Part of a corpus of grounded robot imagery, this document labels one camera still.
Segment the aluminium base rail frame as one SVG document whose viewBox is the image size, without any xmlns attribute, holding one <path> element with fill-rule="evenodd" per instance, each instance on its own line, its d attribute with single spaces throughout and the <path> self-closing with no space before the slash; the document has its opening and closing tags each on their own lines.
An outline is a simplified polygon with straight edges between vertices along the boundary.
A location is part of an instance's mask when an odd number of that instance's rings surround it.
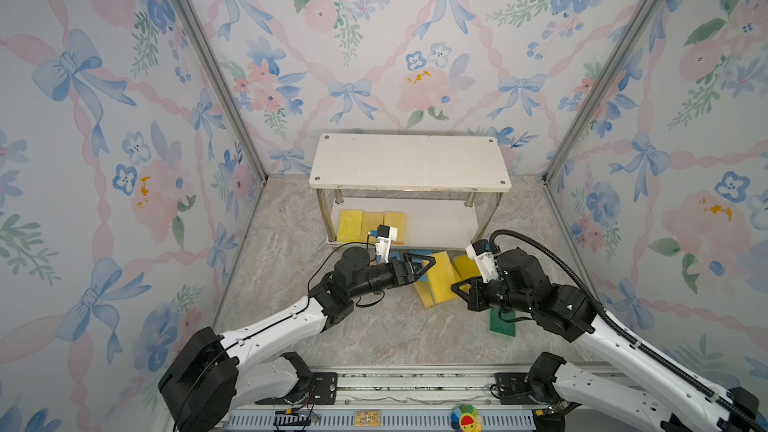
<svg viewBox="0 0 768 432">
<path fill-rule="evenodd" d="M 529 370 L 309 369 L 303 398 L 244 405 L 210 431 L 454 431 L 451 412 L 460 404 L 477 408 L 483 431 L 563 431 L 570 420 L 582 422 L 590 415 L 606 418 L 614 430 L 650 431 L 586 405 L 533 400 L 522 388 Z M 582 370 L 600 383 L 634 388 Z M 380 411 L 383 423 L 355 427 L 356 411 Z"/>
</svg>

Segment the green scouring sponge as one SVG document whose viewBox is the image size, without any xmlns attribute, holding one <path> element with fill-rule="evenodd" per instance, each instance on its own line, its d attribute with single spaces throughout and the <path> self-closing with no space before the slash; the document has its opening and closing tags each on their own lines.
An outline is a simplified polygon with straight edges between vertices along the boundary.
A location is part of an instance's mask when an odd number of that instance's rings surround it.
<svg viewBox="0 0 768 432">
<path fill-rule="evenodd" d="M 502 312 L 497 308 L 489 311 L 488 330 L 491 334 L 515 337 L 516 336 L 516 314 L 514 311 Z"/>
</svg>

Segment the blue sponge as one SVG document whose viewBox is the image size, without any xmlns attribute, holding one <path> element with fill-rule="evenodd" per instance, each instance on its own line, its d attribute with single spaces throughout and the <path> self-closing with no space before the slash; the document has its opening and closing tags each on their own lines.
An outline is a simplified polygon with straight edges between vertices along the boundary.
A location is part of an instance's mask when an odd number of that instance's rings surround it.
<svg viewBox="0 0 768 432">
<path fill-rule="evenodd" d="M 426 256 L 431 256 L 434 253 L 434 251 L 433 250 L 426 250 L 426 249 L 409 249 L 409 250 L 407 250 L 407 253 L 410 253 L 412 255 L 415 254 L 417 256 L 424 256 L 424 257 L 426 257 Z"/>
</svg>

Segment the yellow orange-backed sponge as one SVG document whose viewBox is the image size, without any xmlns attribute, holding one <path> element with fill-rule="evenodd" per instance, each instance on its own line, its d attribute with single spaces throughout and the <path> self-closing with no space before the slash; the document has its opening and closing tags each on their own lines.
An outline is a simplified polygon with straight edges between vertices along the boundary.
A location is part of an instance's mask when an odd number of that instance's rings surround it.
<svg viewBox="0 0 768 432">
<path fill-rule="evenodd" d="M 404 245 L 407 239 L 407 214 L 404 212 L 387 211 L 384 213 L 384 224 L 397 230 L 397 237 L 394 243 Z"/>
</svg>

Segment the aluminium left corner post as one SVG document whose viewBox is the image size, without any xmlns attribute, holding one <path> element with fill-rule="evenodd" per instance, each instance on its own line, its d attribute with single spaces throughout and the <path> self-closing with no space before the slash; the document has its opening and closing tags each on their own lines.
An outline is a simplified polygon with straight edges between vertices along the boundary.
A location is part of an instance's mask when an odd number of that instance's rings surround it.
<svg viewBox="0 0 768 432">
<path fill-rule="evenodd" d="M 224 114 L 229 119 L 236 138 L 243 146 L 245 157 L 253 167 L 259 183 L 264 186 L 267 182 L 267 174 L 258 158 L 257 151 L 250 137 L 246 123 L 235 105 L 232 92 L 225 83 L 225 77 L 210 41 L 206 37 L 203 24 L 195 10 L 191 0 L 170 0 L 177 8 L 182 24 L 187 29 L 191 45 L 197 58 L 200 60 L 204 75 L 210 80 L 216 97 L 220 100 Z"/>
</svg>

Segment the bright yellow cellulose sponge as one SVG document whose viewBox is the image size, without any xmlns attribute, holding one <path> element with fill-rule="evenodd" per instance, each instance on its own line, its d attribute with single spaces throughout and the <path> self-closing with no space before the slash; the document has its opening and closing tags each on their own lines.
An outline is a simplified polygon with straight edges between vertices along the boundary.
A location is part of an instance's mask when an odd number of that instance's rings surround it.
<svg viewBox="0 0 768 432">
<path fill-rule="evenodd" d="M 337 241 L 340 243 L 359 242 L 362 234 L 362 210 L 342 210 L 339 215 Z"/>
</svg>

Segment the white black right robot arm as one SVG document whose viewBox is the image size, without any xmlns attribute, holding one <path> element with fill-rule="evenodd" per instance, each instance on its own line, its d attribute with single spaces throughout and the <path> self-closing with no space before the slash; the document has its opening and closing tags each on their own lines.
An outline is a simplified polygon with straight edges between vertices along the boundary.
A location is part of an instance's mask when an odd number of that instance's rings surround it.
<svg viewBox="0 0 768 432">
<path fill-rule="evenodd" d="M 466 249 L 477 275 L 452 285 L 468 309 L 516 312 L 543 330 L 592 351 L 636 383 L 600 383 L 564 358 L 543 352 L 523 390 L 542 404 L 578 403 L 650 431 L 759 431 L 759 401 L 742 387 L 726 389 L 678 364 L 620 324 L 580 280 L 550 281 L 539 260 L 520 248 L 493 251 L 486 241 Z"/>
</svg>

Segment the colourful round toy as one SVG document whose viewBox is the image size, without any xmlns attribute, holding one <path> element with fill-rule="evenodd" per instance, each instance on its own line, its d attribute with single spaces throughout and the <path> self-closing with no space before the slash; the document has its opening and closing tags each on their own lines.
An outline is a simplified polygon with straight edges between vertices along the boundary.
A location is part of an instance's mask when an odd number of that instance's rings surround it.
<svg viewBox="0 0 768 432">
<path fill-rule="evenodd" d="M 450 426 L 455 432 L 482 432 L 483 421 L 476 407 L 460 404 L 451 412 Z"/>
</svg>

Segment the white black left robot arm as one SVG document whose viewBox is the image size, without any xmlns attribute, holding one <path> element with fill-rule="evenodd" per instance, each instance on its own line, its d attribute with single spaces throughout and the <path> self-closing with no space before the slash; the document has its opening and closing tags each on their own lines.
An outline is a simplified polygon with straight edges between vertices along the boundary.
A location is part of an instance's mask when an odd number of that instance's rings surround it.
<svg viewBox="0 0 768 432">
<path fill-rule="evenodd" d="M 290 307 L 240 329 L 195 332 L 158 385 L 175 430 L 210 431 L 244 405 L 303 398 L 312 372 L 288 346 L 339 324 L 357 299 L 411 285 L 435 264 L 435 258 L 413 253 L 376 264 L 365 248 L 349 247 Z"/>
</svg>

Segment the aluminium right corner post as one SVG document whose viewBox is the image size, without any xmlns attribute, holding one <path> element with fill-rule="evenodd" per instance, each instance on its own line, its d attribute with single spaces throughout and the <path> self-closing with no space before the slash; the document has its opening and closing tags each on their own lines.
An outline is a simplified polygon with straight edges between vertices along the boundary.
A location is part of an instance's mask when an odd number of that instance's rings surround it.
<svg viewBox="0 0 768 432">
<path fill-rule="evenodd" d="M 641 0 L 639 2 L 638 7 L 630 16 L 626 32 L 615 43 L 611 54 L 608 56 L 594 90 L 587 95 L 583 107 L 576 114 L 574 121 L 564 135 L 563 141 L 556 148 L 554 158 L 542 173 L 541 178 L 544 185 L 549 186 L 554 183 L 559 171 L 564 169 L 568 154 L 576 145 L 580 134 L 591 120 L 592 114 L 607 95 L 625 62 L 632 55 L 642 32 L 652 22 L 653 16 L 662 2 L 663 0 Z"/>
</svg>

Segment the small yellow tag board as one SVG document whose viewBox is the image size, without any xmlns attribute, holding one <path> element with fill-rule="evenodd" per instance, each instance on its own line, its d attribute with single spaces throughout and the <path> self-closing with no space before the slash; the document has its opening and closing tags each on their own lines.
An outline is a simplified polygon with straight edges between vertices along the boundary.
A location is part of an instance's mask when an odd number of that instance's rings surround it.
<svg viewBox="0 0 768 432">
<path fill-rule="evenodd" d="M 358 428 L 380 427 L 383 423 L 380 411 L 356 411 L 354 426 Z"/>
</svg>

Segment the pale yellow sponge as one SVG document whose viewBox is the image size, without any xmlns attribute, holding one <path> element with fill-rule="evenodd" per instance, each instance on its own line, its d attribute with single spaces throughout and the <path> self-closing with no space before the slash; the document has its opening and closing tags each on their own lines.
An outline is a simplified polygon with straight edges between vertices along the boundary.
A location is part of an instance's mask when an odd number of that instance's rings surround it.
<svg viewBox="0 0 768 432">
<path fill-rule="evenodd" d="M 414 289 L 425 309 L 430 309 L 435 305 L 431 289 L 426 281 L 417 281 L 414 284 Z"/>
<path fill-rule="evenodd" d="M 384 224 L 384 214 L 382 212 L 364 212 L 361 223 L 360 241 L 366 242 L 370 238 L 371 232 L 376 232 L 380 225 Z"/>
</svg>

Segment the white two-tier metal shelf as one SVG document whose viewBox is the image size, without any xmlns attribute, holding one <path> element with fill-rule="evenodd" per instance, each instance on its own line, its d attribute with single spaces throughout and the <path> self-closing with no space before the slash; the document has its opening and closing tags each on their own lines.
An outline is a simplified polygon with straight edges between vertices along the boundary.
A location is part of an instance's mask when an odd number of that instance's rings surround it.
<svg viewBox="0 0 768 432">
<path fill-rule="evenodd" d="M 480 239 L 511 180 L 493 137 L 325 133 L 309 175 L 329 242 L 345 210 L 403 212 L 405 248 Z"/>
</svg>

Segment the yellow green-backed sponge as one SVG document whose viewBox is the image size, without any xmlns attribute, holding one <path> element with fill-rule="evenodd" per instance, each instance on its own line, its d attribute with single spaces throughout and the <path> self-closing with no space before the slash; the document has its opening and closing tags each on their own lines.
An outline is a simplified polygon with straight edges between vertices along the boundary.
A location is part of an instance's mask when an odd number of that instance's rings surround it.
<svg viewBox="0 0 768 432">
<path fill-rule="evenodd" d="M 460 276 L 454 268 L 447 252 L 439 252 L 431 255 L 435 264 L 427 271 L 426 278 L 430 296 L 434 304 L 458 299 L 453 292 L 452 285 L 458 283 Z"/>
</svg>

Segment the aluminium corner post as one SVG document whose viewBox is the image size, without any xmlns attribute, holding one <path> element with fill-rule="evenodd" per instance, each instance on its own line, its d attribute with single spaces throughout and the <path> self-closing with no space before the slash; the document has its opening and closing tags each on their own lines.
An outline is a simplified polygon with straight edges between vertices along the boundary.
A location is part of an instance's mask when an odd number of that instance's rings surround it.
<svg viewBox="0 0 768 432">
<path fill-rule="evenodd" d="M 549 186 L 554 183 L 559 171 L 564 169 L 568 154 L 576 145 L 580 134 L 591 120 L 592 114 L 607 95 L 625 62 L 632 55 L 642 32 L 652 22 L 653 16 L 662 2 L 663 0 L 641 0 L 639 2 L 638 7 L 630 16 L 626 32 L 615 43 L 611 54 L 608 56 L 594 90 L 587 95 L 583 107 L 576 114 L 574 121 L 564 135 L 563 141 L 556 148 L 554 158 L 542 173 L 541 178 L 544 185 Z"/>
<path fill-rule="evenodd" d="M 258 158 L 257 151 L 250 137 L 246 123 L 235 105 L 232 92 L 225 83 L 225 77 L 210 41 L 206 37 L 203 24 L 195 10 L 191 0 L 170 0 L 177 8 L 182 24 L 187 29 L 191 45 L 197 58 L 200 60 L 204 75 L 210 80 L 216 97 L 220 100 L 224 114 L 229 119 L 236 138 L 243 146 L 245 157 L 253 167 L 259 183 L 264 186 L 267 182 L 267 174 Z"/>
</svg>

